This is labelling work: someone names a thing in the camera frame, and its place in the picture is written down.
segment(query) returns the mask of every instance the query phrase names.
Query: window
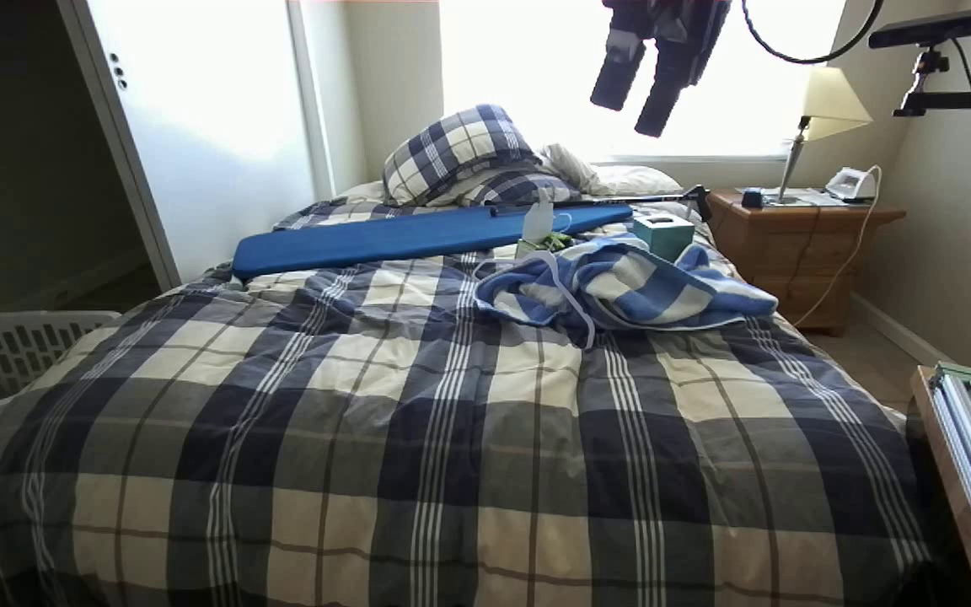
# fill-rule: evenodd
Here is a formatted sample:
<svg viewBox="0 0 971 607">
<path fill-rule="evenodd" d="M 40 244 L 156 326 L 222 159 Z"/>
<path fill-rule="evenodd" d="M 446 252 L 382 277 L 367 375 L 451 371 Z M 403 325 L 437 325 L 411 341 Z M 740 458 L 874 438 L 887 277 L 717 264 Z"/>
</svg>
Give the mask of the window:
<svg viewBox="0 0 971 607">
<path fill-rule="evenodd" d="M 747 0 L 758 33 L 790 54 L 831 45 L 842 0 Z M 591 159 L 781 154 L 808 66 L 765 54 L 730 4 L 710 65 L 683 89 L 660 138 L 633 132 L 654 81 L 654 39 L 622 112 L 591 104 L 611 10 L 600 0 L 440 0 L 446 112 L 507 104 L 533 146 Z"/>
</svg>

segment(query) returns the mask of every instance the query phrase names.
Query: pillow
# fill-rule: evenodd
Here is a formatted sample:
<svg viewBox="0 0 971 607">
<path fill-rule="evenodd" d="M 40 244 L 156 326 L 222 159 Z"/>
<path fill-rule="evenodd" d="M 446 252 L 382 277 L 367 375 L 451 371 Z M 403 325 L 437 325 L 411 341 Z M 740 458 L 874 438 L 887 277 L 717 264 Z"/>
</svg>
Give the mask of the pillow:
<svg viewBox="0 0 971 607">
<path fill-rule="evenodd" d="M 652 165 L 598 165 L 600 190 L 592 196 L 622 198 L 622 196 L 682 196 L 683 186 Z"/>
<path fill-rule="evenodd" d="M 584 193 L 600 193 L 598 169 L 584 163 L 574 149 L 567 146 L 545 146 L 543 159 L 552 172 L 561 172 L 567 181 L 574 181 Z"/>
<path fill-rule="evenodd" d="M 567 181 L 592 198 L 633 198 L 633 196 L 682 196 L 682 181 L 652 165 L 591 165 L 567 146 L 545 146 L 543 159 Z"/>
<path fill-rule="evenodd" d="M 543 198 L 556 207 L 556 202 L 580 198 L 580 193 L 551 172 L 495 172 L 481 186 L 475 186 L 463 202 L 466 207 L 533 207 Z"/>
<path fill-rule="evenodd" d="M 537 159 L 499 104 L 456 112 L 400 143 L 382 165 L 385 196 L 398 207 L 451 190 L 466 172 Z"/>
<path fill-rule="evenodd" d="M 348 207 L 364 207 L 364 202 L 385 202 L 385 186 L 373 178 L 373 181 L 356 181 L 350 190 L 345 190 Z"/>
</svg>

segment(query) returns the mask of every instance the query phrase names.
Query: lamp shade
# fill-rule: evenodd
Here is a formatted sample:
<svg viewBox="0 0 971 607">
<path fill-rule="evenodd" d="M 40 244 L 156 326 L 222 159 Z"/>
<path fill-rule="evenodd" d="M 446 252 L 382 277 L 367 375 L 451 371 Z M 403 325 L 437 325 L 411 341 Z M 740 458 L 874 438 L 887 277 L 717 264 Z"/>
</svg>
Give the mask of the lamp shade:
<svg viewBox="0 0 971 607">
<path fill-rule="evenodd" d="M 806 138 L 831 138 L 869 125 L 869 116 L 846 74 L 827 65 L 814 71 L 802 116 L 808 116 Z"/>
</svg>

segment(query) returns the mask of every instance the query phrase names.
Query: plaid pillow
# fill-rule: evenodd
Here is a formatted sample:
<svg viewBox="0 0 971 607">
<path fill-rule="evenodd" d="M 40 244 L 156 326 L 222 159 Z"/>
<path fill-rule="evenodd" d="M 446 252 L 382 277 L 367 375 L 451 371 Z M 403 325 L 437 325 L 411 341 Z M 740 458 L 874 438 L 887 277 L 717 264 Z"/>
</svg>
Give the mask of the plaid pillow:
<svg viewBox="0 0 971 607">
<path fill-rule="evenodd" d="M 466 207 L 533 207 L 540 198 L 571 202 L 580 198 L 574 186 L 551 172 L 499 172 L 475 186 L 463 202 Z"/>
<path fill-rule="evenodd" d="M 466 172 L 537 159 L 499 104 L 449 116 L 403 146 L 382 169 L 385 196 L 398 207 L 451 190 Z"/>
</svg>

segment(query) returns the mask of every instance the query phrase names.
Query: white pillow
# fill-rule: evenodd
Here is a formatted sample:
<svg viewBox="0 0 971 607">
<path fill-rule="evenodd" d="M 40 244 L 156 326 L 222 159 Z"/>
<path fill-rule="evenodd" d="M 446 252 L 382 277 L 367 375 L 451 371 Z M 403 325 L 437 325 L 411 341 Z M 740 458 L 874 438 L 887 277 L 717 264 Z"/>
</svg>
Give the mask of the white pillow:
<svg viewBox="0 0 971 607">
<path fill-rule="evenodd" d="M 598 169 L 598 196 L 682 196 L 683 186 L 652 165 L 592 165 Z"/>
<path fill-rule="evenodd" d="M 652 198 L 682 196 L 682 181 L 652 165 L 591 165 L 567 146 L 545 146 L 543 163 L 576 186 L 587 198 Z"/>
</svg>

